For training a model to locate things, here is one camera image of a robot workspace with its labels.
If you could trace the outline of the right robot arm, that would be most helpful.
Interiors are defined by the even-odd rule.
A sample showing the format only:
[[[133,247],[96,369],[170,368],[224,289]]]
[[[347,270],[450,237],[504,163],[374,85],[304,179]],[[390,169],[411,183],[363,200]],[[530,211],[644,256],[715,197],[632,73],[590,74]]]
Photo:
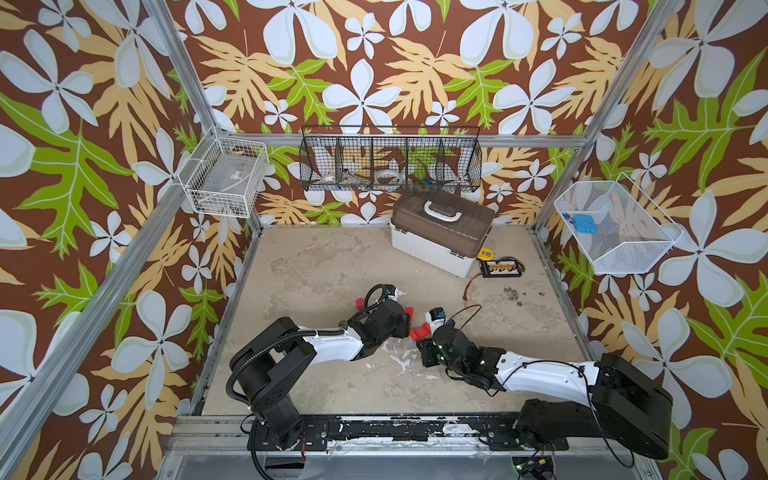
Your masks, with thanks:
[[[453,380],[489,396],[531,394],[513,430],[535,448],[571,437],[615,441],[634,454],[663,460],[669,453],[673,399],[621,357],[597,361],[537,359],[479,347],[447,322],[416,343],[425,367],[441,366]]]

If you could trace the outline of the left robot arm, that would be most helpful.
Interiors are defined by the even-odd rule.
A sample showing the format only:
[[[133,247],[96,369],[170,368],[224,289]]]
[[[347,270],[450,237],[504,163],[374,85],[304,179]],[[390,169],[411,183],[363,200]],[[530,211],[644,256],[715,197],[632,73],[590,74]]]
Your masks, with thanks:
[[[410,327],[405,308],[391,298],[364,308],[336,328],[300,327],[281,317],[230,360],[225,392],[249,407],[256,423],[266,429],[269,443],[287,449],[304,430],[289,392],[310,366],[365,359],[389,339],[408,337]]]

